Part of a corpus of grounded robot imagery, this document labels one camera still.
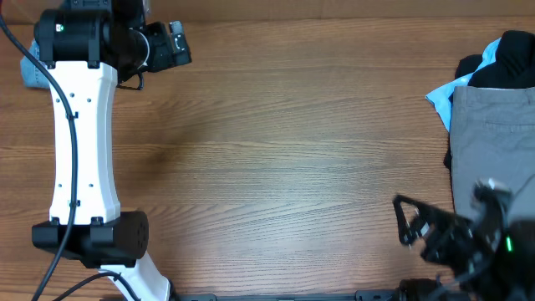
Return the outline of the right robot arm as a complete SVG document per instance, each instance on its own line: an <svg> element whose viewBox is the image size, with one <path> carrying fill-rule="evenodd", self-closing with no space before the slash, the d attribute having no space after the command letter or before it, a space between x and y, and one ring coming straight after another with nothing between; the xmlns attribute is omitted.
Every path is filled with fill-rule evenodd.
<svg viewBox="0 0 535 301"><path fill-rule="evenodd" d="M392 203L400 243L423 239L420 255L447 266L454 281L405 281L399 300L532 300L534 298L534 221L512 222L508 213L519 194L488 178L473 187L475 220L398 195Z"/></svg>

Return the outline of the blue denim jeans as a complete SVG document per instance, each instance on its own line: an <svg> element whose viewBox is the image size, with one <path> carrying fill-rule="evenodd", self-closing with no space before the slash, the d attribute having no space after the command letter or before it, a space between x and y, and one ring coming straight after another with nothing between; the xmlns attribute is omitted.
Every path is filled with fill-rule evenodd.
<svg viewBox="0 0 535 301"><path fill-rule="evenodd" d="M28 52L39 59L39 46L35 40L32 41ZM43 73L26 57L20 61L23 84L30 89L49 89L49 82Z"/></svg>

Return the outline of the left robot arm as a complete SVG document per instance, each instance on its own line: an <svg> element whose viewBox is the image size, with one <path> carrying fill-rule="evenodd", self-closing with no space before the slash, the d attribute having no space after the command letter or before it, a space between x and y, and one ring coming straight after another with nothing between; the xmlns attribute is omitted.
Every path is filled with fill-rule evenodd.
<svg viewBox="0 0 535 301"><path fill-rule="evenodd" d="M51 78L55 188L32 241L108 278L128 300L174 300L172 282L147 251L148 218L122 210L113 172L115 91L191 62L182 24L147 23L148 8L145 1L69 1L43 11L35 25Z"/></svg>

